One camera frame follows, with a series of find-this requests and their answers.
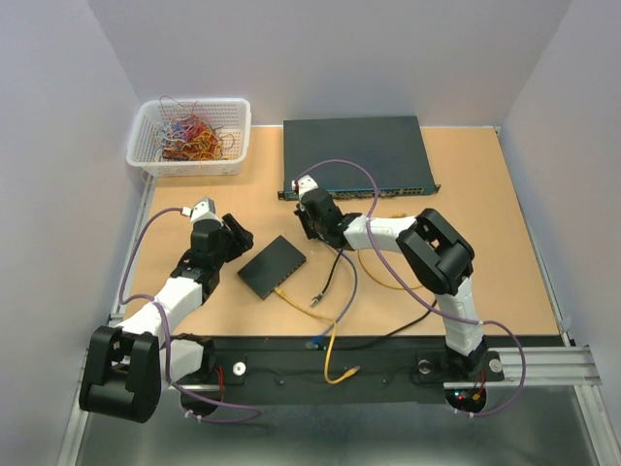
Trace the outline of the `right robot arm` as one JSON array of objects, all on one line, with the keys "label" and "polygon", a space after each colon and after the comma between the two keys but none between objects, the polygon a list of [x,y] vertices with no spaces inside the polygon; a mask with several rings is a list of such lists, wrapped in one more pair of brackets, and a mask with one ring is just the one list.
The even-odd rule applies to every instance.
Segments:
[{"label": "right robot arm", "polygon": [[435,295],[449,373],[467,379],[480,369],[487,346],[474,308],[474,250],[438,211],[401,218],[345,215],[326,190],[314,187],[299,193],[295,215],[308,238],[336,249],[401,253],[418,282]]}]

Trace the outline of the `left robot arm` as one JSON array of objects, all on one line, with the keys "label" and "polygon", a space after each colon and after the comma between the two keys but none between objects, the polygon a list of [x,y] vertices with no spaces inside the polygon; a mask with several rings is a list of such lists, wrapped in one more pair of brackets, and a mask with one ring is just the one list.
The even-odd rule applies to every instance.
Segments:
[{"label": "left robot arm", "polygon": [[161,393],[184,377],[224,382],[210,338],[171,332],[208,301],[222,266],[249,251],[253,236],[230,214],[190,218],[190,247],[162,289],[140,295],[145,304],[130,318],[91,335],[79,394],[83,411],[144,423]]}]

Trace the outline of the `small black network switch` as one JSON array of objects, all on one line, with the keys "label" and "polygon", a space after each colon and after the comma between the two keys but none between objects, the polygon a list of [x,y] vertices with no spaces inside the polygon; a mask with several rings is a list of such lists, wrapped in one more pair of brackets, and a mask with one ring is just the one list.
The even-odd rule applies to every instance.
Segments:
[{"label": "small black network switch", "polygon": [[278,236],[238,271],[238,277],[256,296],[265,300],[306,261],[302,252]]}]

